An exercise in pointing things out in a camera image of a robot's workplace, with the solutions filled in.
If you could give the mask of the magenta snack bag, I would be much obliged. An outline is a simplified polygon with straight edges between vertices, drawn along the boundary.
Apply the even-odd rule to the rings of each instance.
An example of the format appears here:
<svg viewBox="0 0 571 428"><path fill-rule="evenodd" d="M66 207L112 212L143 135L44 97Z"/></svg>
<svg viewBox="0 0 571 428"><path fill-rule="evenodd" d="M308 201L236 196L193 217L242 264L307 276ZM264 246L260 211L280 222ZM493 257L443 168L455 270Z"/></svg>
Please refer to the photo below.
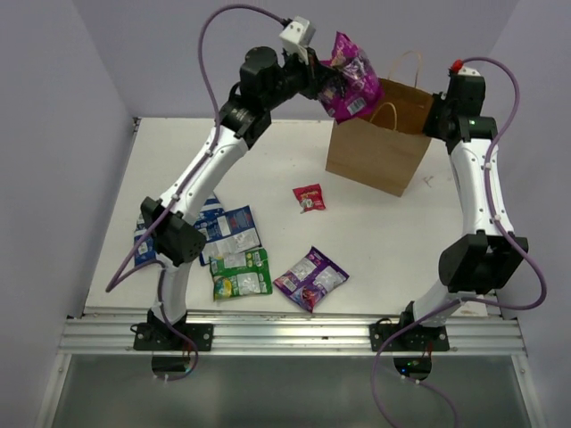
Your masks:
<svg viewBox="0 0 571 428"><path fill-rule="evenodd" d="M336 32L331 58L322 64L340 73L319 93L321 105L337 123L369 115L384 97L367 54L346 34Z"/></svg>

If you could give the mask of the small red snack packet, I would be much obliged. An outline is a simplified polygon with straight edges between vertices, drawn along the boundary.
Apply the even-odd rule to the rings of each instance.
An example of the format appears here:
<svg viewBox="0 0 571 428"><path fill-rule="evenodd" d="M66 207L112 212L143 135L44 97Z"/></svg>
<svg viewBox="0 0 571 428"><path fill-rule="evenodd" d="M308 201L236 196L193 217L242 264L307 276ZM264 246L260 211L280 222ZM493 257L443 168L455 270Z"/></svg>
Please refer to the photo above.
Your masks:
<svg viewBox="0 0 571 428"><path fill-rule="evenodd" d="M325 210L327 208L320 184L297 187L293 190L293 193L302 208L302 213L312 210Z"/></svg>

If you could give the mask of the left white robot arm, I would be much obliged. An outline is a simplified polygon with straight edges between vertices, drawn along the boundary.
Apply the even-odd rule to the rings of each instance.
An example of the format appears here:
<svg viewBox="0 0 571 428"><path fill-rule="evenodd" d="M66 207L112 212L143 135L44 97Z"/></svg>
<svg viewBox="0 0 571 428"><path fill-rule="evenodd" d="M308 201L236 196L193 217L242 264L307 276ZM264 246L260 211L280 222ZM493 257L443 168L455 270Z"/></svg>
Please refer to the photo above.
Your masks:
<svg viewBox="0 0 571 428"><path fill-rule="evenodd" d="M303 60L297 53L279 55L266 46L254 47L245 55L239 80L218 109L215 126L199 153L158 199L147 197L142 202L141 213L163 265L150 311L160 322L153 338L165 350L179 348L186 338L179 322L186 316L188 276L206 244L194 226L200 209L269 128L272 110L296 95L316 100L327 86L343 91L342 73L320 62L313 50Z"/></svg>

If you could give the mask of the purple snack bag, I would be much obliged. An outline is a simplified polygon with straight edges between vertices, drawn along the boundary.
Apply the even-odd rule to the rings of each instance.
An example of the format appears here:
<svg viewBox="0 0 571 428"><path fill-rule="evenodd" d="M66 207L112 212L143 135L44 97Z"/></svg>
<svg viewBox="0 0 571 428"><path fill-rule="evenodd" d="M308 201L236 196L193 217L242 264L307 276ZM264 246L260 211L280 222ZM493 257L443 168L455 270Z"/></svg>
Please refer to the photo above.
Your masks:
<svg viewBox="0 0 571 428"><path fill-rule="evenodd" d="M309 252L272 283L288 299L310 313L317 304L350 278L322 251Z"/></svg>

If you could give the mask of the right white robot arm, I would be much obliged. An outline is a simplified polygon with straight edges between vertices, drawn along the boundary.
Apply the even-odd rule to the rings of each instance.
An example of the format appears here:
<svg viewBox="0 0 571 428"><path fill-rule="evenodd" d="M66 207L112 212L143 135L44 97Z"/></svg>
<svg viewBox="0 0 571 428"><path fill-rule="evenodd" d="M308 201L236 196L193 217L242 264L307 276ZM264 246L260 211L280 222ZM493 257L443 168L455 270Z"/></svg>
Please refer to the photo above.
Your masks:
<svg viewBox="0 0 571 428"><path fill-rule="evenodd" d="M441 327L465 298L503 288L522 261L514 249L528 248L517 237L503 201L495 167L495 119L484 117L485 81L463 67L449 74L446 92L435 94L424 133L444 141L463 215L460 238L443 251L438 280L401 313L397 338L417 350L429 339L429 328Z"/></svg>

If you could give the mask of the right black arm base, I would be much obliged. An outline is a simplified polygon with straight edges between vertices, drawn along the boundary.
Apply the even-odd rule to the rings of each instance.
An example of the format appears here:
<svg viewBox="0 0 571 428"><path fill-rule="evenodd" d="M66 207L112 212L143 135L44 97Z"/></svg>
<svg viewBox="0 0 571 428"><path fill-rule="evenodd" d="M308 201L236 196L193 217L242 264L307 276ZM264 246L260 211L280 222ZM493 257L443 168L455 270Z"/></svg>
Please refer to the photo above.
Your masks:
<svg viewBox="0 0 571 428"><path fill-rule="evenodd" d="M448 334L444 326L416 326L388 342L401 330L401 324L389 318L380 318L368 327L371 349L377 352L384 345L385 352L404 352L406 357L393 357L393 365L400 375L414 380L425 380L431 373L434 352L450 350Z"/></svg>

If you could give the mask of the brown paper bag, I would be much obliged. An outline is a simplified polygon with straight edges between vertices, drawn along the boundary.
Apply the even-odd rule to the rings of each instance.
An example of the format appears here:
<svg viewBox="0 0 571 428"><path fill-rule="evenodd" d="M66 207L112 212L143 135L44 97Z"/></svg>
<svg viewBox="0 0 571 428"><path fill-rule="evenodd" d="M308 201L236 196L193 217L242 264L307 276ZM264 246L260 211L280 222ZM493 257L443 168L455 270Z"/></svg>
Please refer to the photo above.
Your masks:
<svg viewBox="0 0 571 428"><path fill-rule="evenodd" d="M417 79L380 83L385 96L370 114L333 125L325 170L401 197L431 142L423 128L433 97Z"/></svg>

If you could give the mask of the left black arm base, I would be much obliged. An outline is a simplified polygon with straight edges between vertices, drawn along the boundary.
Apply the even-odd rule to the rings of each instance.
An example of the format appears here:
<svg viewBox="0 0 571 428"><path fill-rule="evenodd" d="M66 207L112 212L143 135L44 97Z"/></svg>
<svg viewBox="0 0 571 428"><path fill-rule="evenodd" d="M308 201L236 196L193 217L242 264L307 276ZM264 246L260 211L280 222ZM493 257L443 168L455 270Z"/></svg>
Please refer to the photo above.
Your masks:
<svg viewBox="0 0 571 428"><path fill-rule="evenodd" d="M214 336L213 324L187 323L183 316L168 327L151 310L144 322L132 325L129 330L135 335L133 349L151 351L153 374L166 382L190 375L198 354L211 351Z"/></svg>

